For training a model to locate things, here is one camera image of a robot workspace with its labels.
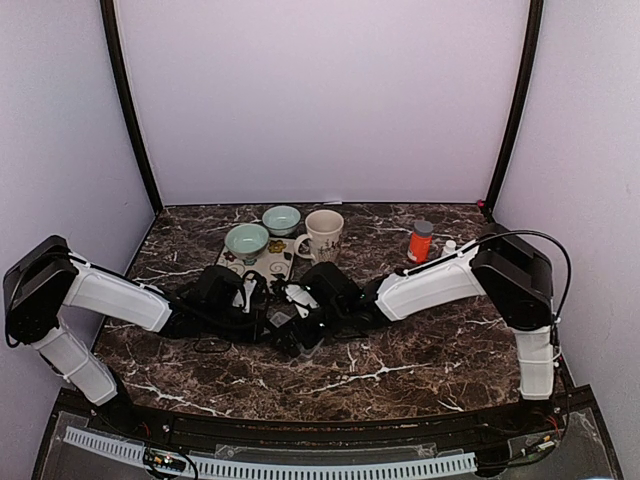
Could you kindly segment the clear plastic pill organizer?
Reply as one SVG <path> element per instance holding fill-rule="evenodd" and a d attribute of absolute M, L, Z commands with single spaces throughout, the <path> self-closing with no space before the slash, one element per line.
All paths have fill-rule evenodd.
<path fill-rule="evenodd" d="M 324 328 L 316 315 L 289 316 L 277 311 L 268 321 L 270 344 L 291 358 L 312 351 L 323 340 Z"/>

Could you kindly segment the orange pill bottle grey cap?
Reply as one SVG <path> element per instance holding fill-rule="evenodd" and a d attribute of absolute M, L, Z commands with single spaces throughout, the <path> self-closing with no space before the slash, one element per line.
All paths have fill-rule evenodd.
<path fill-rule="evenodd" d="M 428 260 L 434 226 L 430 221 L 415 220 L 411 233 L 407 257 L 416 264 Z"/>

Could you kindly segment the small white pill bottle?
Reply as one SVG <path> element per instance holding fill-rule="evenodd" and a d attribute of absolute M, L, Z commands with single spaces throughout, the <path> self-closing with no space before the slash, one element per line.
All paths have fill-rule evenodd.
<path fill-rule="evenodd" d="M 441 257 L 449 256 L 455 253 L 457 250 L 457 243 L 454 240 L 447 240 L 442 247 Z"/>

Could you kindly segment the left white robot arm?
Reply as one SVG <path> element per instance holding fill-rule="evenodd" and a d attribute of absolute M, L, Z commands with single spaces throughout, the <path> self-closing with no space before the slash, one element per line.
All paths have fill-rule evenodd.
<path fill-rule="evenodd" d="M 269 292 L 261 275 L 213 265 L 176 292 L 136 283 L 73 252 L 52 235 L 14 264 L 3 279 L 5 341 L 30 345 L 92 404 L 120 436 L 141 427 L 140 412 L 115 374 L 63 321 L 77 307 L 168 338 L 204 333 L 245 343 L 261 339 Z"/>

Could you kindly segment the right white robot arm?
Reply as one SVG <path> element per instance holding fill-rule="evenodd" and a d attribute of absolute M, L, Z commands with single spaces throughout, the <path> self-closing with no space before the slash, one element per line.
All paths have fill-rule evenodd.
<path fill-rule="evenodd" d="M 461 248 L 411 269 L 399 269 L 359 287 L 334 263 L 313 266 L 297 282 L 278 280 L 273 291 L 295 306 L 292 339 L 306 347 L 343 329 L 372 330 L 418 312 L 470 297 L 487 297 L 516 337 L 520 396 L 510 424 L 534 432 L 549 416 L 554 390 L 557 315 L 549 258 L 525 241 L 527 231 L 490 224 Z"/>

